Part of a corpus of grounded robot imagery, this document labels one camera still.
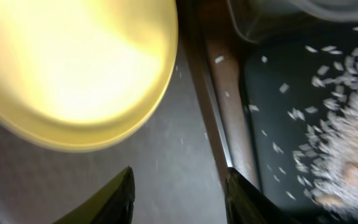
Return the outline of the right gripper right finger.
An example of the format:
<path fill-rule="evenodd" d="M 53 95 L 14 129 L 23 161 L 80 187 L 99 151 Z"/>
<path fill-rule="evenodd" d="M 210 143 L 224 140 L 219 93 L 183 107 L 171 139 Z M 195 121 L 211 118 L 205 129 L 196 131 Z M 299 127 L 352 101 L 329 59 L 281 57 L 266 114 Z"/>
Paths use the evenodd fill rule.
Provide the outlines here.
<path fill-rule="evenodd" d="M 297 224 L 235 168 L 227 169 L 224 187 L 228 224 Z"/>

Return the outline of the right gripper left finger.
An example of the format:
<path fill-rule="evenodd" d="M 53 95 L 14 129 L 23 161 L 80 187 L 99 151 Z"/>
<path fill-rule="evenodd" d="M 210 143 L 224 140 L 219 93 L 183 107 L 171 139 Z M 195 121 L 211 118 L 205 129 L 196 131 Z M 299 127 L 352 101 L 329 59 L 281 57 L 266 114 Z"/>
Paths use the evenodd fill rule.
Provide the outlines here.
<path fill-rule="evenodd" d="M 55 224 L 131 224 L 134 202 L 134 173 L 128 166 Z"/>

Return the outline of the yellow round plate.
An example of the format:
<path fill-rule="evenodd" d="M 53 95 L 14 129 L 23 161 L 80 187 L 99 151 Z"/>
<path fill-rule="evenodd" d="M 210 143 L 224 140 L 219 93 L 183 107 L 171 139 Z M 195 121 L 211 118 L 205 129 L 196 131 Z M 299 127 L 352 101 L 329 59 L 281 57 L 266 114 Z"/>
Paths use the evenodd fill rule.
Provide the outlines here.
<path fill-rule="evenodd" d="M 175 1 L 0 0 L 0 123 L 53 150 L 112 146 L 158 107 L 177 48 Z"/>

